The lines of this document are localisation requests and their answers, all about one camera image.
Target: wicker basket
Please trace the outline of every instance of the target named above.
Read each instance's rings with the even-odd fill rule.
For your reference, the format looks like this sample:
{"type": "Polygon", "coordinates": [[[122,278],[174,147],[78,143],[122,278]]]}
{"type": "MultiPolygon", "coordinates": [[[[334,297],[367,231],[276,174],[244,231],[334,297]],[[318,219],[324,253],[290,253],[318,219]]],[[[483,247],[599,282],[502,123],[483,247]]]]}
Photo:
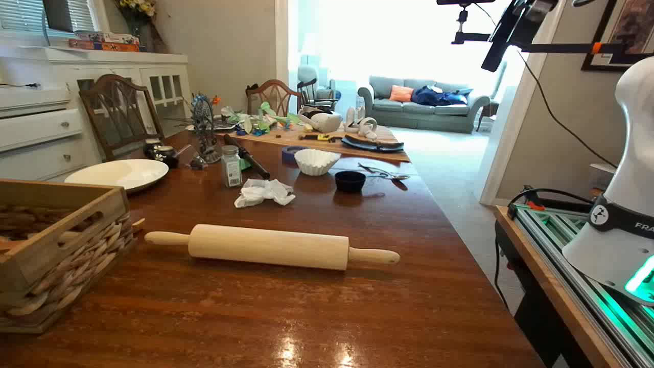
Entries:
{"type": "Polygon", "coordinates": [[[132,244],[125,191],[0,181],[0,238],[0,333],[41,333],[132,244]]]}

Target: rolling pin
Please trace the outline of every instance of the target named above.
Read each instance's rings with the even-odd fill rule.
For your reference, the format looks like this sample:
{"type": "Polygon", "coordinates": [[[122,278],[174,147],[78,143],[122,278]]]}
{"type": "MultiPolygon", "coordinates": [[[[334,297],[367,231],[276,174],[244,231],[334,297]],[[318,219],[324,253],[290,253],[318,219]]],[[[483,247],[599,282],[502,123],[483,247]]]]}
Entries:
{"type": "Polygon", "coordinates": [[[268,231],[247,228],[196,225],[189,236],[149,231],[146,244],[188,245],[192,258],[347,270],[347,262],[397,263],[387,250],[355,250],[341,236],[268,231]]]}

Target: white plate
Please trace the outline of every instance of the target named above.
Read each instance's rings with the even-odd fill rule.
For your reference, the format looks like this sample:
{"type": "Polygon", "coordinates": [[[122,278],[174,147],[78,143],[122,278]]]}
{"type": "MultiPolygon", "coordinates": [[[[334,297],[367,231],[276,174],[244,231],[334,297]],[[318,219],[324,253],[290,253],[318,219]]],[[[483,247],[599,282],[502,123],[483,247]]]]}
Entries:
{"type": "Polygon", "coordinates": [[[70,174],[62,182],[122,187],[127,193],[144,188],[168,174],[168,166],[154,159],[117,159],[98,166],[88,166],[70,174]]]}

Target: flower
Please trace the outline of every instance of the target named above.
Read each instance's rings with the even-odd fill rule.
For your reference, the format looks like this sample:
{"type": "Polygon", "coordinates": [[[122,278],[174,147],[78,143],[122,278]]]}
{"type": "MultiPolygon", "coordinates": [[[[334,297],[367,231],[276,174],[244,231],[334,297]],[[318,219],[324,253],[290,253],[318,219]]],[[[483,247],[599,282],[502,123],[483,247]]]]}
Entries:
{"type": "Polygon", "coordinates": [[[153,0],[119,0],[120,11],[132,12],[136,17],[154,17],[154,3],[153,0]]]}

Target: white mannequin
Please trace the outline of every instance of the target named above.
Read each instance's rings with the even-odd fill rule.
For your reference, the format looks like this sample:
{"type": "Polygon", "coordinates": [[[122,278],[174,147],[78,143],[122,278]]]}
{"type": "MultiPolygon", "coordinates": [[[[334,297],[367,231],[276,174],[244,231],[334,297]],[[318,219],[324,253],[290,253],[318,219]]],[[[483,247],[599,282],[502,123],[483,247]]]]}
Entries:
{"type": "MultiPolygon", "coordinates": [[[[654,217],[654,58],[634,64],[617,81],[614,99],[624,115],[624,151],[604,193],[607,203],[654,217]]],[[[654,305],[654,297],[626,290],[634,274],[654,255],[654,240],[622,229],[584,225],[564,247],[581,274],[629,299],[654,305]]]]}

